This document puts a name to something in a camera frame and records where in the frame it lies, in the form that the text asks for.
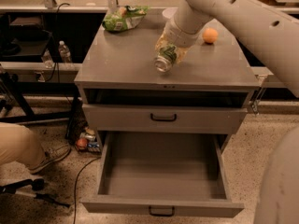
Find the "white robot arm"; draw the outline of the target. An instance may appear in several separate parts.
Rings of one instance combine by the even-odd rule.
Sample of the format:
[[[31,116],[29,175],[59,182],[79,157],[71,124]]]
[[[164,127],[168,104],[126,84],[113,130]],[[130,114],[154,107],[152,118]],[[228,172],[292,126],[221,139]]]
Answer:
[[[212,19],[224,25],[295,96],[299,96],[299,23],[257,0],[180,0],[156,49],[191,47]],[[254,224],[299,224],[299,127],[270,155]]]

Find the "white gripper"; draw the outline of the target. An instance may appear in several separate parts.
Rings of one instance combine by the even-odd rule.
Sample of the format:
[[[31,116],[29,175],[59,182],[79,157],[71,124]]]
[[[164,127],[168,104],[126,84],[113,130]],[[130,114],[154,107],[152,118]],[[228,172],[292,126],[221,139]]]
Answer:
[[[194,45],[198,39],[199,32],[202,25],[197,23],[194,28],[187,31],[184,28],[179,28],[174,18],[171,18],[164,27],[164,32],[161,34],[155,45],[155,50],[159,51],[161,48],[166,47],[169,43],[174,44],[176,47],[176,63],[181,63],[188,52],[188,47]]]

